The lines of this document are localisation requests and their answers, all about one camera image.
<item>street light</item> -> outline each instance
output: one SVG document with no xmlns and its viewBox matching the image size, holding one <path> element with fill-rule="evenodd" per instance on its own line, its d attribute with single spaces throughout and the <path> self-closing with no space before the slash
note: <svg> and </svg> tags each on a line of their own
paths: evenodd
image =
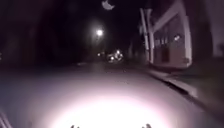
<svg viewBox="0 0 224 128">
<path fill-rule="evenodd" d="M 102 30 L 102 29 L 97 29 L 97 30 L 96 30 L 96 35 L 97 35 L 98 37 L 102 37 L 102 36 L 103 36 L 103 30 Z"/>
</svg>

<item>building facade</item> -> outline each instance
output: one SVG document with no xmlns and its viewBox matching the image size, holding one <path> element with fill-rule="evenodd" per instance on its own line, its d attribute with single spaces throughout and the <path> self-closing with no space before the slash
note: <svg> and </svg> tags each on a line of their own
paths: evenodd
<svg viewBox="0 0 224 128">
<path fill-rule="evenodd" d="M 145 9 L 150 63 L 187 68 L 214 55 L 209 17 L 201 0 L 159 0 Z"/>
</svg>

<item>night sky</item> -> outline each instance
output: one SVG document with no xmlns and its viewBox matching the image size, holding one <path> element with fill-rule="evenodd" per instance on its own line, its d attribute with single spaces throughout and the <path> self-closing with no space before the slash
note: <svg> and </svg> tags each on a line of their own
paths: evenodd
<svg viewBox="0 0 224 128">
<path fill-rule="evenodd" d="M 105 35 L 94 48 L 100 52 L 128 49 L 130 38 L 138 32 L 139 8 L 144 0 L 113 0 L 111 11 L 105 10 L 101 0 L 54 0 L 44 11 L 38 27 L 38 42 L 43 62 L 82 61 L 93 49 L 91 36 L 100 26 Z"/>
</svg>

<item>street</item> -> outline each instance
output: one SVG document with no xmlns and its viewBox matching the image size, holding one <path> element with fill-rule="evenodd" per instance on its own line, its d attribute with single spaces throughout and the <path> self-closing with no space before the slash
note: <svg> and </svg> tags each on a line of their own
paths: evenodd
<svg viewBox="0 0 224 128">
<path fill-rule="evenodd" d="M 165 83 L 131 67 L 82 64 L 1 77 L 0 103 L 13 128 L 221 128 Z"/>
</svg>

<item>asphalt road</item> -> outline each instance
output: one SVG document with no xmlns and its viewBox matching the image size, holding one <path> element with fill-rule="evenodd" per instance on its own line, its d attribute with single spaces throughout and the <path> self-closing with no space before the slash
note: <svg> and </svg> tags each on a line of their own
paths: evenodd
<svg viewBox="0 0 224 128">
<path fill-rule="evenodd" d="M 13 128 L 221 128 L 166 84 L 125 66 L 92 64 L 0 80 Z"/>
</svg>

